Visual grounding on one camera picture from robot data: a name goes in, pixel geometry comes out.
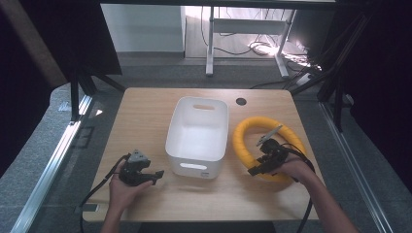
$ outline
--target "gray floor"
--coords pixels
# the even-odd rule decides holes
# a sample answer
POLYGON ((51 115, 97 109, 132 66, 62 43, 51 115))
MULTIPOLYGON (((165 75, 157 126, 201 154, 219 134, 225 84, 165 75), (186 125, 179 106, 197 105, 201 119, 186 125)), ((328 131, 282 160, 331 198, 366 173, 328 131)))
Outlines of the gray floor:
MULTIPOLYGON (((250 88, 258 83, 279 82, 276 71, 268 61, 218 61, 214 77, 205 77, 204 60, 155 59, 150 64, 133 65, 139 59, 130 57, 121 62, 123 76, 113 78, 127 87, 205 87, 250 88)), ((88 193, 107 142, 122 94, 99 80, 91 110, 82 123, 75 142, 68 151, 51 186, 31 232, 78 232, 79 215, 75 208, 88 193)), ((282 88, 285 83, 262 88, 282 88)), ((59 137, 70 120, 69 111, 59 111, 61 103, 70 102, 69 85, 55 90, 44 119, 27 142, 15 163, 0 180, 0 231, 9 232, 38 181, 59 137)), ((326 119, 316 99, 318 87, 312 87, 294 97, 309 141, 317 156, 329 190, 348 213, 361 232, 378 232, 370 211, 348 169, 326 119)), ((343 112, 344 134, 394 232, 412 231, 412 198, 385 158, 361 132, 349 114, 343 112)), ((294 232, 299 220, 276 221, 277 232, 294 232)), ((100 223, 85 223, 86 232, 98 232, 100 223)), ((124 223, 122 232, 136 232, 139 223, 124 223)), ((321 232, 318 221, 307 222, 304 232, 321 232)))

